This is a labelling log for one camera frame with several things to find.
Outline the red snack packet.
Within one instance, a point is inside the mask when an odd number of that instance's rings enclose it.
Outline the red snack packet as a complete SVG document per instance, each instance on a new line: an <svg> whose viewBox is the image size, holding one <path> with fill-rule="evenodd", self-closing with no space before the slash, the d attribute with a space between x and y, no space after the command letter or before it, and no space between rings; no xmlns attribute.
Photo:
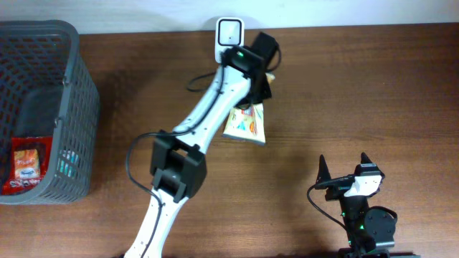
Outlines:
<svg viewBox="0 0 459 258"><path fill-rule="evenodd" d="M2 195L15 195L37 186L47 173L52 136L12 138L11 169Z"/></svg>

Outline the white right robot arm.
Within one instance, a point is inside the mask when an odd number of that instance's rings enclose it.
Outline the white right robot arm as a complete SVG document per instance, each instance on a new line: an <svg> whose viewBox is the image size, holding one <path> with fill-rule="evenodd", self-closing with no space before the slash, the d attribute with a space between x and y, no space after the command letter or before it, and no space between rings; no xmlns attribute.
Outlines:
<svg viewBox="0 0 459 258"><path fill-rule="evenodd" d="M384 178L384 173L366 153L361 153L360 163L352 174L338 178L331 177L325 157L319 157L316 182L307 190L306 196L316 210L346 232L349 246L338 250L338 257L416 257L413 253L390 252L395 246L398 215L391 209L368 203L368 199L380 191ZM315 204L311 198L312 190L324 190L325 200L340 203L341 221Z"/></svg>

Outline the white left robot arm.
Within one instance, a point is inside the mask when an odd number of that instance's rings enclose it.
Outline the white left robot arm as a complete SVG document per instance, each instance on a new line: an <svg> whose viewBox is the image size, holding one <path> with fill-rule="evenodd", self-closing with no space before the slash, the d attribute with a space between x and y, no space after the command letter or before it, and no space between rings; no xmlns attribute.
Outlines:
<svg viewBox="0 0 459 258"><path fill-rule="evenodd" d="M232 108L259 104L270 98L270 63L280 48L230 47L213 72L211 85L192 112L171 132L144 133L129 146L125 167L139 141L153 138L151 174L147 187L129 179L150 197L146 215L125 257L161 257L172 225L184 204L194 197L207 176L206 154Z"/></svg>

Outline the yellow wet wipes pack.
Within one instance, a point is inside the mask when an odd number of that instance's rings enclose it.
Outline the yellow wet wipes pack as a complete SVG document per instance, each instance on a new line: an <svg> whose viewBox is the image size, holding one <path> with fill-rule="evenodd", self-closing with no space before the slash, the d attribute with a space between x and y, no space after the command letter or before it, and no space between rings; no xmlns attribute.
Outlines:
<svg viewBox="0 0 459 258"><path fill-rule="evenodd" d="M232 108L222 135L226 138L265 145L263 104L251 105L244 110Z"/></svg>

